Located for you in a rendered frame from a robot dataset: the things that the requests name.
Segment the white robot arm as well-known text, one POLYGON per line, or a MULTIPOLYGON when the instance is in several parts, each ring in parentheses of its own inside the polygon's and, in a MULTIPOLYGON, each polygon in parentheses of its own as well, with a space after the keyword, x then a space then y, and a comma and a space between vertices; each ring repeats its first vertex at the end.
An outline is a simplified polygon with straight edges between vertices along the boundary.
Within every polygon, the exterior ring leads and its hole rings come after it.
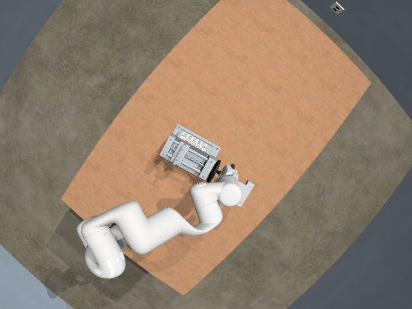
POLYGON ((115 278, 125 270, 122 249, 127 244, 137 254, 146 254, 178 234, 199 236, 209 232, 222 221, 219 202, 227 207, 241 207, 255 186, 249 180, 245 184, 239 182, 236 176, 234 172, 221 176, 217 182, 199 182, 190 188, 200 221, 194 226, 169 207, 146 217, 136 201, 81 221, 77 233, 85 248, 88 245, 84 257, 89 270, 100 278, 115 278), (112 223, 116 225, 109 228, 112 223))

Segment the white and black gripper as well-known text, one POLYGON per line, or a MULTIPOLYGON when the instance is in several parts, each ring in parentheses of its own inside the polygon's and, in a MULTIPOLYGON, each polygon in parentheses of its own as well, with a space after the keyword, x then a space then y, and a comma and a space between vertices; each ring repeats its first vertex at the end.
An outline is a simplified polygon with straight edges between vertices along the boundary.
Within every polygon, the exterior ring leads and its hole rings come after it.
POLYGON ((218 178, 216 179, 215 182, 217 182, 217 180, 218 180, 221 176, 223 176, 223 175, 232 175, 234 172, 238 174, 238 171, 235 169, 235 165, 234 165, 234 164, 231 164, 231 166, 225 165, 224 168, 221 170, 221 172, 220 172, 220 174, 219 174, 219 176, 218 176, 218 178))

